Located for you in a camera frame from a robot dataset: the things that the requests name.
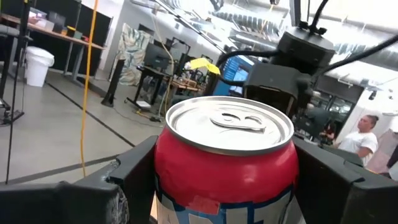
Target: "artwork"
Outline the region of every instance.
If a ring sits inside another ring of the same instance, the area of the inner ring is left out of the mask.
[[[111,74],[119,59],[126,59],[119,83],[123,85],[138,85],[141,71],[137,66],[144,62],[145,51],[148,43],[153,42],[153,36],[142,31],[135,30],[127,24],[123,24],[123,31],[119,41],[118,53],[113,62]]]

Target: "white shirt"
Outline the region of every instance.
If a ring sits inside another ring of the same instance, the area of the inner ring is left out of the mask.
[[[372,151],[372,153],[362,158],[363,165],[366,166],[378,147],[376,135],[373,133],[359,133],[356,131],[348,134],[338,146],[339,149],[353,153],[358,153],[361,147],[366,147]]]

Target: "red soda can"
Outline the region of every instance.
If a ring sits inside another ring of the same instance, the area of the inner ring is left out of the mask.
[[[291,120],[263,103],[177,103],[155,149],[160,224],[281,224],[299,162]]]

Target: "can rim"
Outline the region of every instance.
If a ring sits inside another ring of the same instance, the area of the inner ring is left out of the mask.
[[[189,139],[183,137],[181,134],[179,134],[178,131],[172,126],[172,124],[170,123],[171,122],[171,120],[170,120],[171,114],[173,112],[175,112],[176,110],[178,110],[180,108],[181,104],[187,103],[187,101],[190,101],[188,103],[195,103],[195,102],[197,102],[199,100],[202,100],[204,98],[208,98],[208,99],[216,98],[216,99],[219,99],[219,100],[221,100],[222,98],[226,98],[226,99],[233,99],[235,101],[240,101],[242,103],[244,103],[244,101],[250,101],[251,103],[254,103],[254,106],[257,106],[259,108],[262,108],[264,110],[267,110],[267,111],[269,111],[271,113],[276,114],[287,125],[287,127],[289,128],[289,132],[284,136],[284,138],[281,141],[270,145],[269,148],[267,148],[267,149],[264,149],[262,147],[261,148],[250,149],[250,150],[220,149],[220,148],[214,148],[212,146],[207,146],[205,144],[189,140]],[[199,148],[201,150],[204,150],[204,151],[218,153],[218,154],[225,154],[225,155],[230,155],[230,156],[253,156],[253,155],[267,154],[267,153],[270,153],[270,152],[274,152],[274,151],[277,151],[278,149],[280,149],[281,147],[283,147],[284,145],[288,144],[290,142],[290,140],[292,139],[293,135],[294,135],[293,122],[290,120],[289,117],[286,116],[286,114],[284,114],[281,111],[277,110],[276,108],[274,108],[272,106],[269,106],[269,105],[266,105],[264,103],[261,103],[261,102],[255,101],[255,100],[246,99],[246,98],[233,97],[233,96],[201,96],[201,97],[191,98],[191,99],[188,99],[188,100],[181,101],[181,102],[176,103],[175,105],[173,105],[166,112],[165,120],[166,120],[167,128],[172,132],[172,134],[174,136],[176,136],[177,138],[183,140],[184,142],[199,146]]]

